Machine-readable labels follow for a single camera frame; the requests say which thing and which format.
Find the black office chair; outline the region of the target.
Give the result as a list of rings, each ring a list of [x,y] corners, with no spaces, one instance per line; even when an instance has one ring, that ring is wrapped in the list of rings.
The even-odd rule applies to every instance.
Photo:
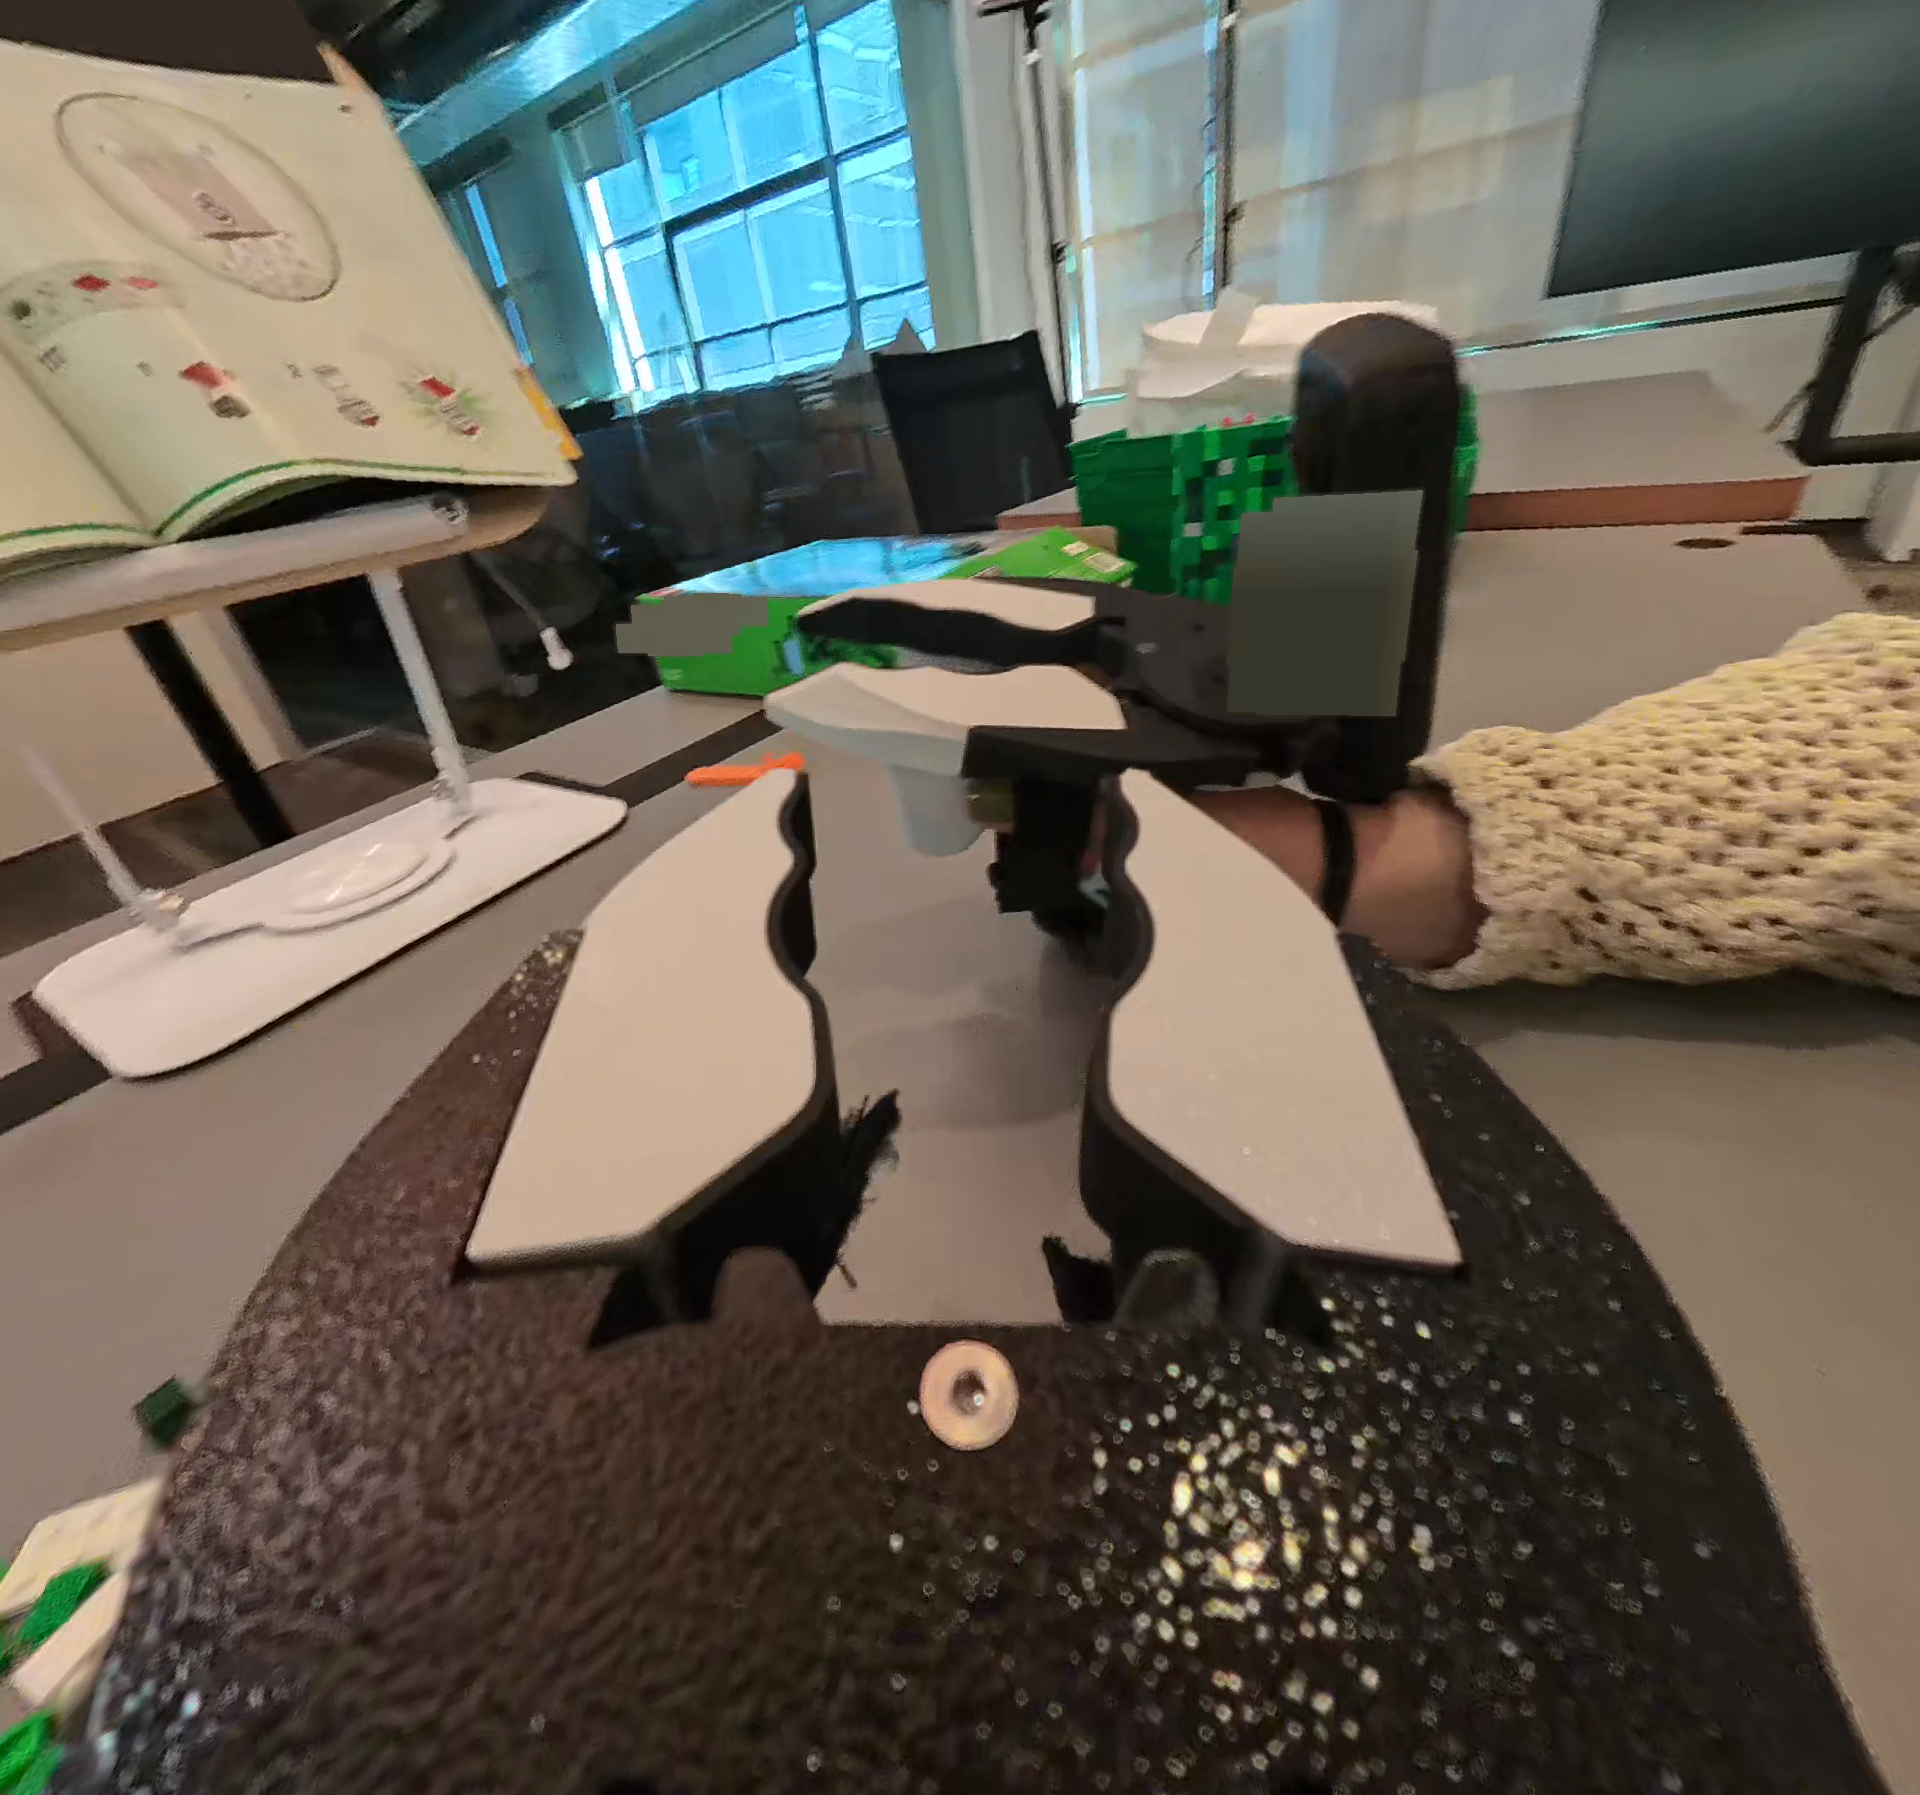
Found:
[[[1072,486],[1072,420],[1036,331],[964,349],[875,353],[872,374],[922,536],[995,530]]]

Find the person's right forearm knit sleeve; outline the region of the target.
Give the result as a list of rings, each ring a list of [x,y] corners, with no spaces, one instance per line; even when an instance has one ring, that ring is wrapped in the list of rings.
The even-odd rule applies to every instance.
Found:
[[[1919,622],[1850,612],[1560,732],[1417,774],[1466,824],[1472,952],[1429,988],[1780,974],[1919,994]]]

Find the black television stand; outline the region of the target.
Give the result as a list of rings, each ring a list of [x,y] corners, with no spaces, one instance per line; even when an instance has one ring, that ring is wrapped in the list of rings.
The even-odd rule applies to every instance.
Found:
[[[1901,323],[1917,313],[1917,247],[1872,249],[1855,259],[1818,368],[1805,392],[1803,420],[1789,444],[1789,450],[1805,468],[1919,462],[1917,432],[1841,434],[1841,418],[1855,388],[1860,360],[1881,335],[1877,321],[1889,289],[1901,297],[1901,307],[1891,323]]]

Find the person's right hand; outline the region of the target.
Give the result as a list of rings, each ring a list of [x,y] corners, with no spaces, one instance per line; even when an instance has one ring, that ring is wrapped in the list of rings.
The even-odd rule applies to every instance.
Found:
[[[1191,802],[1395,966],[1440,972],[1475,952],[1484,908],[1471,824],[1444,792],[1330,804],[1265,786]]]

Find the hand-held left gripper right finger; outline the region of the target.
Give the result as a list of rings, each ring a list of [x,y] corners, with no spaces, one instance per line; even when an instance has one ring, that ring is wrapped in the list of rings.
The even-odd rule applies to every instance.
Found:
[[[1078,1186],[1117,1304],[1188,1256],[1228,1320],[1308,1264],[1454,1280],[1460,1240],[1332,922],[1145,772],[1105,800],[1117,992]]]

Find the lego instruction booklet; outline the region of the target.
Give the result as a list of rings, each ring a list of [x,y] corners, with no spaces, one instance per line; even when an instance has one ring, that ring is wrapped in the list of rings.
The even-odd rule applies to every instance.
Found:
[[[5,580],[575,478],[375,99],[2,47]]]

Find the white paper bags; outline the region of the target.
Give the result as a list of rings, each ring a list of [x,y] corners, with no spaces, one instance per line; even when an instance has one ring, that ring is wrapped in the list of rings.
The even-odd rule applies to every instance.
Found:
[[[1440,317],[1414,303],[1278,305],[1238,291],[1227,291],[1211,313],[1154,323],[1142,331],[1122,430],[1154,438],[1293,416],[1308,343],[1362,317],[1442,331]]]

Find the pile of green lego pieces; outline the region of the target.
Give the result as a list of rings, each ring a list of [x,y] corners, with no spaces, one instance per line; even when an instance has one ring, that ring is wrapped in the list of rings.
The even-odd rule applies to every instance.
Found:
[[[123,1622],[132,1568],[153,1540],[181,1438],[200,1406],[199,1390],[177,1376],[142,1396],[132,1420],[153,1468],[38,1520],[5,1562],[6,1794],[48,1792],[74,1750]]]

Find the green pixel pattern crate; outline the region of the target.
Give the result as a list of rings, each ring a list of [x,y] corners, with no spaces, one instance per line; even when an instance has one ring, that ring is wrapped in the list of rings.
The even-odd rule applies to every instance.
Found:
[[[1177,434],[1110,432],[1068,446],[1081,518],[1117,532],[1132,584],[1225,604],[1246,512],[1296,498],[1293,416],[1233,416]]]

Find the black television screen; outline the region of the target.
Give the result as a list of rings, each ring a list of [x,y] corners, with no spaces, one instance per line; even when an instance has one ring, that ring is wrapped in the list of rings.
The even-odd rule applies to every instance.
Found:
[[[1919,0],[1600,0],[1547,295],[1903,249]]]

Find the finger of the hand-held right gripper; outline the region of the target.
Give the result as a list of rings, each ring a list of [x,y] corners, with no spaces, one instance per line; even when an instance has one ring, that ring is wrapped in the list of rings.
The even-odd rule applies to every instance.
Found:
[[[1036,578],[888,584],[804,608],[794,632],[828,662],[878,672],[1125,672],[1113,596],[1101,584]]]
[[[904,840],[924,856],[964,854],[985,830],[964,780],[975,730],[1126,726],[1113,694],[1067,666],[966,674],[835,664],[772,694],[763,710],[777,728],[808,744],[883,766],[896,788]]]

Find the white book stand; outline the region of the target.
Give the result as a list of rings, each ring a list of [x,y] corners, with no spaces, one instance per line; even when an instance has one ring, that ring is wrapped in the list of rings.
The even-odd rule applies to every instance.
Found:
[[[401,574],[516,540],[544,488],[482,488],[36,574],[5,588],[5,650],[365,578],[436,762],[435,792],[205,896],[142,886],[41,756],[29,768],[105,876],[123,926],[53,966],[30,1014],[113,1078],[184,1072],[611,838],[629,806],[563,782],[477,780]]]

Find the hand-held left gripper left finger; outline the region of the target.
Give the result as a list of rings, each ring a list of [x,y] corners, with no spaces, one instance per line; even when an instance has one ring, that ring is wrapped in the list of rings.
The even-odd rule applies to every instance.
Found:
[[[815,960],[808,776],[714,806],[590,914],[467,1240],[477,1278],[612,1266],[652,1320],[729,1260],[810,1292],[847,1240],[847,1142]]]

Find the green lego set box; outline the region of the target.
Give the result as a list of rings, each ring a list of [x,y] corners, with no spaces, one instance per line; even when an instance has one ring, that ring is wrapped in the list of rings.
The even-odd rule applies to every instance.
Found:
[[[650,662],[671,692],[764,700],[835,662],[900,664],[890,648],[804,636],[801,616],[817,604],[983,576],[1128,586],[1137,570],[1110,528],[817,542],[643,594],[612,644]]]

